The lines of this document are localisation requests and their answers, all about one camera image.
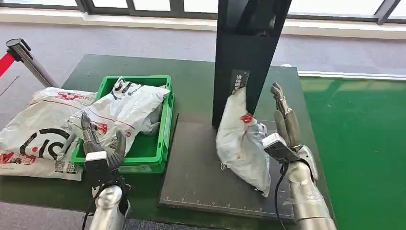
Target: robotic arm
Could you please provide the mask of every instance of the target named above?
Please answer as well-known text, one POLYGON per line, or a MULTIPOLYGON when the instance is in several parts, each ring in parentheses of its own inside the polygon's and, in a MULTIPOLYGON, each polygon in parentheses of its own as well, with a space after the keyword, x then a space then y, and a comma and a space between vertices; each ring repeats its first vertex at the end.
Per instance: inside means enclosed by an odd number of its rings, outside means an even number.
POLYGON ((118 167, 124 160, 125 137, 121 131, 116 133, 117 142, 114 153, 107 154, 94 134, 96 126, 84 112, 81 118, 83 148, 86 153, 85 168, 92 186, 93 201, 85 215, 82 229, 86 225, 89 209, 96 206, 89 230, 122 230, 124 221, 130 213, 130 202, 126 198, 131 186, 124 182, 118 167))
POLYGON ((336 230, 324 198, 316 186, 318 172, 313 154, 300 141, 296 115, 289 108, 278 83, 272 85, 271 92, 276 100, 274 117, 278 133, 266 137, 263 144, 265 151, 282 164, 282 176, 277 188, 286 175, 291 188, 295 221, 299 229, 336 230))

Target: qr code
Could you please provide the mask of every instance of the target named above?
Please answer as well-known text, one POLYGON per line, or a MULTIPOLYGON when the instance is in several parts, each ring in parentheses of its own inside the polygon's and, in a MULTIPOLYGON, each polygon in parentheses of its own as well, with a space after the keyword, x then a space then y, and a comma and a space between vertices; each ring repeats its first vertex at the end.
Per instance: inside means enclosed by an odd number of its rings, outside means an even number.
POLYGON ((56 161, 55 162, 55 172, 63 173, 64 167, 65 167, 65 162, 64 161, 56 161))
POLYGON ((117 147, 117 138, 113 137, 112 142, 109 145, 110 148, 115 149, 117 147))
POLYGON ((66 167, 66 173, 76 174, 77 171, 78 171, 77 165, 75 165, 72 162, 68 162, 68 166, 66 167))

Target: window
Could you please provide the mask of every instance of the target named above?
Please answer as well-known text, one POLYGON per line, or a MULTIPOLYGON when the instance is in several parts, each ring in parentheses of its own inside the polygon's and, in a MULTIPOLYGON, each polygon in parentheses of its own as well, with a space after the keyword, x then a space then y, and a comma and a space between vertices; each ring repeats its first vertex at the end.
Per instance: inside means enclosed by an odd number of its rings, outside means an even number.
POLYGON ((95 7, 127 8, 125 0, 93 0, 95 7))
POLYGON ((289 13, 374 15, 382 0, 292 0, 289 13))
POLYGON ((186 12, 217 13, 218 0, 183 0, 186 12))
POLYGON ((392 12, 391 17, 406 17, 406 0, 400 1, 392 12))
POLYGON ((170 11, 169 0, 133 0, 135 10, 170 11))
POLYGON ((76 6, 75 0, 0 0, 0 3, 25 5, 76 6))
MULTIPOLYGON (((245 4, 249 0, 228 0, 245 4)), ((80 10, 88 14, 217 19, 219 0, 0 0, 0 7, 80 10)), ((289 19, 406 23, 406 0, 292 0, 289 19)))

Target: black mat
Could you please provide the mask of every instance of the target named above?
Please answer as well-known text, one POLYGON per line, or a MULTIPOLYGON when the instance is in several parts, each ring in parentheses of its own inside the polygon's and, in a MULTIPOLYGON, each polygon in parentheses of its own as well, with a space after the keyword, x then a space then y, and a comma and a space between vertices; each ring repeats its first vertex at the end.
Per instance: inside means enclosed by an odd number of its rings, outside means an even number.
MULTIPOLYGON (((275 218, 274 189, 280 164, 271 159, 271 192, 264 198, 230 169, 220 168, 215 149, 216 131, 208 124, 178 122, 159 202, 171 207, 275 218)), ((293 219, 288 183, 279 190, 278 210, 284 220, 293 219)))

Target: black cable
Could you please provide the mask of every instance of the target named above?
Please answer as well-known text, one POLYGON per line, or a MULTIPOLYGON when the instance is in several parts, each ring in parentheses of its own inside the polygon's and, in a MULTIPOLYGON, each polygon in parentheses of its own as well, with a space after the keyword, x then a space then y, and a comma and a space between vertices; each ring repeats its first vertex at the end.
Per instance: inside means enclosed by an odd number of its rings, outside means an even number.
POLYGON ((89 213, 90 213, 91 206, 94 204, 94 202, 96 201, 96 198, 99 197, 100 193, 103 190, 102 185, 100 185, 99 187, 100 187, 99 190, 97 191, 96 195, 93 197, 92 201, 90 202, 90 204, 88 205, 88 208, 86 210, 85 218, 83 219, 82 230, 85 230, 86 221, 88 219, 88 216, 90 216, 89 213))
POLYGON ((279 185, 281 184, 283 178, 286 175, 286 172, 288 171, 288 167, 289 167, 289 161, 285 161, 285 162, 282 163, 281 169, 279 170, 279 172, 281 173, 281 177, 279 177, 279 180, 276 183, 275 192, 274 192, 275 197, 273 198, 274 205, 275 205, 276 217, 278 218, 278 221, 281 223, 282 228, 284 230, 286 230, 286 228, 282 223, 281 217, 279 217, 279 211, 278 211, 278 190, 279 190, 279 185))

